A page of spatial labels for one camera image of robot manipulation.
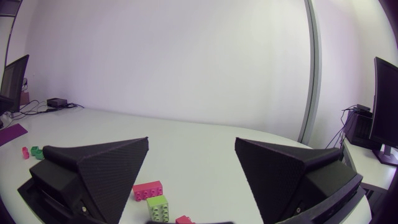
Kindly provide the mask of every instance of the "red lego block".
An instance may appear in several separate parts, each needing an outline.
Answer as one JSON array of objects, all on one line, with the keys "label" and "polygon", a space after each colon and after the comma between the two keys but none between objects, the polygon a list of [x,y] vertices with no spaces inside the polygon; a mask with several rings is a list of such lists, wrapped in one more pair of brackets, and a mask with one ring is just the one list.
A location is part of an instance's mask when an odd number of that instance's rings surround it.
[{"label": "red lego block", "polygon": [[186,217],[185,215],[183,215],[180,218],[175,220],[175,224],[195,224],[195,223],[192,222],[189,217]]},{"label": "red lego block", "polygon": [[24,156],[24,159],[29,159],[29,152],[26,147],[22,148],[22,155]]},{"label": "red lego block", "polygon": [[142,199],[146,200],[149,197],[163,195],[163,186],[160,181],[155,181],[134,185],[132,186],[132,191],[134,192],[134,199],[139,202]]}]

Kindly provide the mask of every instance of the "lego block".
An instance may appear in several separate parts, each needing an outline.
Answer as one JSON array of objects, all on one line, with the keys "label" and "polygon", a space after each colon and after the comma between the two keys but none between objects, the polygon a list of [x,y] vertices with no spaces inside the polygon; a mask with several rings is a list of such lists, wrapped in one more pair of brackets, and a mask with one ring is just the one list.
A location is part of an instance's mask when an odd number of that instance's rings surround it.
[{"label": "lego block", "polygon": [[27,151],[26,147],[22,148],[22,156],[24,157],[24,159],[29,159],[29,152]]},{"label": "lego block", "polygon": [[33,147],[30,149],[30,153],[32,154],[32,156],[35,156],[37,150],[39,150],[39,147],[38,147],[38,146],[33,146]]},{"label": "lego block", "polygon": [[164,195],[147,198],[150,219],[155,222],[169,221],[169,203]]},{"label": "lego block", "polygon": [[132,191],[134,192],[134,199],[139,202],[150,197],[163,195],[163,186],[160,181],[155,181],[134,185],[132,186]]},{"label": "lego block", "polygon": [[186,217],[185,215],[175,220],[175,224],[195,224],[191,221],[190,217]]},{"label": "lego block", "polygon": [[43,150],[38,149],[38,150],[35,152],[35,157],[36,157],[36,159],[40,159],[40,160],[44,159]]}]

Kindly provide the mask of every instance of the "purple mat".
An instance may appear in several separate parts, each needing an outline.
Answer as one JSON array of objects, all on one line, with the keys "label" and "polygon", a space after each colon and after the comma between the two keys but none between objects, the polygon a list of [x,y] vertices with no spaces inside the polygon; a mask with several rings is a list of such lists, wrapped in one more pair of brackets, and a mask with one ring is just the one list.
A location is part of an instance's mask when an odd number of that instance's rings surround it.
[{"label": "purple mat", "polygon": [[0,146],[26,133],[26,129],[20,124],[14,124],[8,128],[4,128],[0,130]]}]

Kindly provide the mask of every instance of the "white desk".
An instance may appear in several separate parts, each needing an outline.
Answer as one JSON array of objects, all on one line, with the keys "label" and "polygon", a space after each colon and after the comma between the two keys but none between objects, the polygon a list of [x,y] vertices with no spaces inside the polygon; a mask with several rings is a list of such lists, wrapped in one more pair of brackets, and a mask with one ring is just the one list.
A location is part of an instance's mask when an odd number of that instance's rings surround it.
[{"label": "white desk", "polygon": [[[24,118],[28,133],[0,147],[0,194],[16,223],[40,223],[18,194],[30,178],[34,157],[23,146],[84,146],[149,136],[149,152],[135,184],[160,180],[170,205],[170,221],[187,215],[196,223],[262,223],[234,151],[235,137],[307,147],[273,134],[218,125],[142,118],[89,109],[69,109]],[[345,220],[369,223],[365,197]],[[127,201],[121,223],[149,219],[145,201]]]},{"label": "white desk", "polygon": [[[363,176],[361,185],[379,192],[388,190],[396,173],[396,167],[381,164],[372,150],[355,146],[347,139],[343,145],[352,168]],[[391,149],[391,153],[398,157],[398,152],[394,149]]]}]

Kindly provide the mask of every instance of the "lime green lego block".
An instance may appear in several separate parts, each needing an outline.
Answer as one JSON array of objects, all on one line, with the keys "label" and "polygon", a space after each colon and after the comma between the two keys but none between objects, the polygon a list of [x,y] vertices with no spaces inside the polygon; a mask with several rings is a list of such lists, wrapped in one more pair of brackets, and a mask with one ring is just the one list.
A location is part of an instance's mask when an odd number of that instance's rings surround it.
[{"label": "lime green lego block", "polygon": [[41,149],[36,150],[35,157],[36,157],[36,159],[40,159],[40,160],[44,159],[43,150],[41,150]]},{"label": "lime green lego block", "polygon": [[36,155],[36,151],[37,150],[39,150],[39,147],[38,146],[33,146],[31,149],[30,149],[30,153],[32,154],[32,156],[35,156]]},{"label": "lime green lego block", "polygon": [[164,195],[147,198],[147,204],[152,221],[169,221],[169,203]]}]

